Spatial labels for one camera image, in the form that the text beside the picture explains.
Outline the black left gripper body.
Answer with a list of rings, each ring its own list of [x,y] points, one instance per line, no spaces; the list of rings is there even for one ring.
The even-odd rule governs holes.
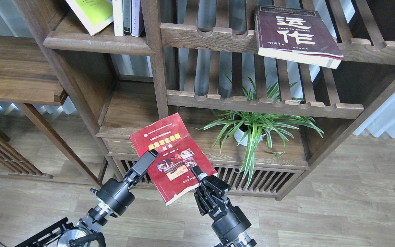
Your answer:
[[[114,217],[121,216],[135,200],[130,186],[135,186],[143,178],[152,163],[153,156],[142,156],[125,174],[123,181],[118,182],[111,178],[99,191],[91,189],[100,201],[95,209],[91,208],[91,217],[108,217],[111,214]]]

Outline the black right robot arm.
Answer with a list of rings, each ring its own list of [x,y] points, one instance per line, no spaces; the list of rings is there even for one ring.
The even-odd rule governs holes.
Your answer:
[[[251,222],[238,206],[232,206],[227,194],[229,184],[216,177],[208,176],[199,166],[192,169],[199,181],[194,193],[201,215],[208,214],[213,219],[212,228],[218,236],[218,247],[254,247],[256,242],[247,234]]]

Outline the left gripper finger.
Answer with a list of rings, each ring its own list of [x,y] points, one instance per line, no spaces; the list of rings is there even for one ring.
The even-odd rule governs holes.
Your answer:
[[[156,160],[158,155],[159,153],[156,150],[149,150],[144,153],[144,162],[146,164],[152,164]]]

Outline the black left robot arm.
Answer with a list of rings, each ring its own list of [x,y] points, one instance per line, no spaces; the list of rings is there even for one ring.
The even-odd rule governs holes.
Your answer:
[[[90,189],[97,196],[99,203],[95,208],[91,208],[77,225],[67,223],[68,218],[65,217],[17,246],[47,247],[57,240],[58,247],[89,247],[92,241],[97,241],[99,247],[105,247],[101,229],[110,216],[121,216],[133,203],[135,196],[130,192],[130,187],[135,186],[146,175],[148,167],[157,156],[156,150],[147,151],[127,171],[124,180],[119,182],[111,178],[100,190]]]

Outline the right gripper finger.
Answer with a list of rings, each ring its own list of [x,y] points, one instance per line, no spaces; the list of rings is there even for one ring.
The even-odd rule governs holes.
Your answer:
[[[202,181],[204,178],[207,177],[207,174],[203,172],[198,165],[192,167],[191,171],[193,172],[198,181]]]

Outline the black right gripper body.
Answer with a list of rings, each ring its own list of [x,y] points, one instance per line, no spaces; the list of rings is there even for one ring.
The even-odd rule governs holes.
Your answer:
[[[199,181],[194,193],[201,215],[208,214],[214,221],[212,229],[221,245],[251,245],[247,234],[251,222],[238,206],[232,206],[227,193],[230,186],[211,175]]]

